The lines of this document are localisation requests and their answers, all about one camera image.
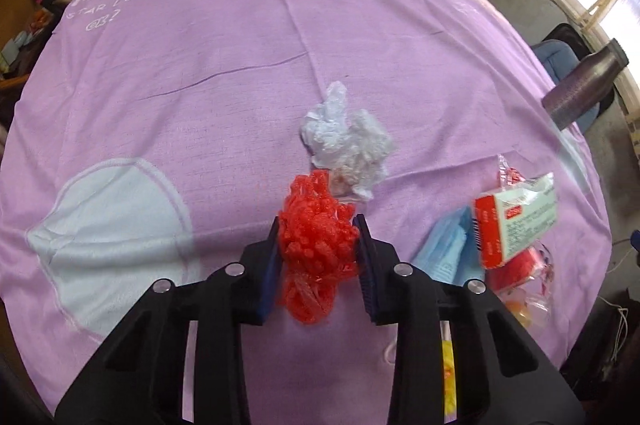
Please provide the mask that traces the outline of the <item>red white medicine box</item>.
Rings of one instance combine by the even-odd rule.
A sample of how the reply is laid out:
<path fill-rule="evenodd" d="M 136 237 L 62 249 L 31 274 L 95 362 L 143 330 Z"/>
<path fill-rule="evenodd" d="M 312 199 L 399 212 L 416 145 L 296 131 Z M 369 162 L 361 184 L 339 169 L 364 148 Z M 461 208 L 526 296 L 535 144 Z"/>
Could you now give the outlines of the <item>red white medicine box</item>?
<path fill-rule="evenodd" d="M 552 172 L 477 197 L 472 216 L 482 267 L 500 268 L 533 245 L 555 225 L 557 203 Z"/>

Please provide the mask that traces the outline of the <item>white plastic wrap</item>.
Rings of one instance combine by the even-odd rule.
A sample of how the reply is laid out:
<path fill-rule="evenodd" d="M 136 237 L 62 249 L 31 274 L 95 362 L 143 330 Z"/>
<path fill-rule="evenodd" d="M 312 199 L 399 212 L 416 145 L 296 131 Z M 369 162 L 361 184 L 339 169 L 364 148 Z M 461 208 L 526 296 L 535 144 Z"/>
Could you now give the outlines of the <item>white plastic wrap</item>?
<path fill-rule="evenodd" d="M 344 84 L 331 82 L 326 99 L 304 116 L 299 134 L 312 166 L 329 173 L 333 196 L 359 203 L 372 200 L 373 188 L 387 177 L 386 159 L 395 143 L 369 111 L 348 111 Z"/>

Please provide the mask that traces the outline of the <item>red foam net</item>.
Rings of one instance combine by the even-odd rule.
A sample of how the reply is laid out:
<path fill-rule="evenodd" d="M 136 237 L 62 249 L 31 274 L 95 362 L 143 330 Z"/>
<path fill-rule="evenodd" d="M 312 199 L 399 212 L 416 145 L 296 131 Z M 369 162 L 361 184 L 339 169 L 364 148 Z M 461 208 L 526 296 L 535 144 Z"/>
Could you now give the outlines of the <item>red foam net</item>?
<path fill-rule="evenodd" d="M 278 215 L 278 247 L 285 267 L 281 304 L 299 323 L 318 324 L 331 313 L 338 286 L 358 273 L 356 206 L 330 192 L 323 169 L 300 174 Z"/>

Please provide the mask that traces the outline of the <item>purple printed bed sheet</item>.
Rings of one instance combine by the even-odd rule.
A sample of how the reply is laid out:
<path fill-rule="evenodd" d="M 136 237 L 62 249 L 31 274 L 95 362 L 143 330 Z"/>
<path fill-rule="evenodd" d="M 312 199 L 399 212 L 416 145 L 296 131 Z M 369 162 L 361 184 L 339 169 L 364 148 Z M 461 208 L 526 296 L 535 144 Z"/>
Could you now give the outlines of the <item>purple printed bed sheet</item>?
<path fill-rule="evenodd" d="M 553 174 L 538 344 L 565 362 L 611 256 L 608 215 L 584 137 L 542 107 L 550 76 L 487 0 L 74 0 L 1 162 L 1 296 L 47 408 L 155 280 L 203 280 L 266 236 L 335 81 L 393 139 L 363 211 L 402 259 L 496 187 L 500 159 Z"/>

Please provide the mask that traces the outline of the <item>blue face mask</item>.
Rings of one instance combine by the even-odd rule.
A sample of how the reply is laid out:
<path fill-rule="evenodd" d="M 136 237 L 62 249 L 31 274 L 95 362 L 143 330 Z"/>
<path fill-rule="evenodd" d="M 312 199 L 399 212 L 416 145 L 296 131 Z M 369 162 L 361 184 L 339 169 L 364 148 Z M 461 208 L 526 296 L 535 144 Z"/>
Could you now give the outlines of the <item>blue face mask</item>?
<path fill-rule="evenodd" d="M 438 219 L 410 263 L 440 283 L 484 281 L 471 208 L 464 206 Z"/>

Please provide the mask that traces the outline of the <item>small clear jelly cup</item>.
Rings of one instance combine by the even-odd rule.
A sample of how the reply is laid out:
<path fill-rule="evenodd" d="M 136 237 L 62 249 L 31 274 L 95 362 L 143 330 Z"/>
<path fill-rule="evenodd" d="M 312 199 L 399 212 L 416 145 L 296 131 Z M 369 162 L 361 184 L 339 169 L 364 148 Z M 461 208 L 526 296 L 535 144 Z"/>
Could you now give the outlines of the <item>small clear jelly cup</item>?
<path fill-rule="evenodd" d="M 509 289 L 499 295 L 500 301 L 527 330 L 542 329 L 550 315 L 550 304 L 541 295 L 528 293 L 521 287 Z"/>

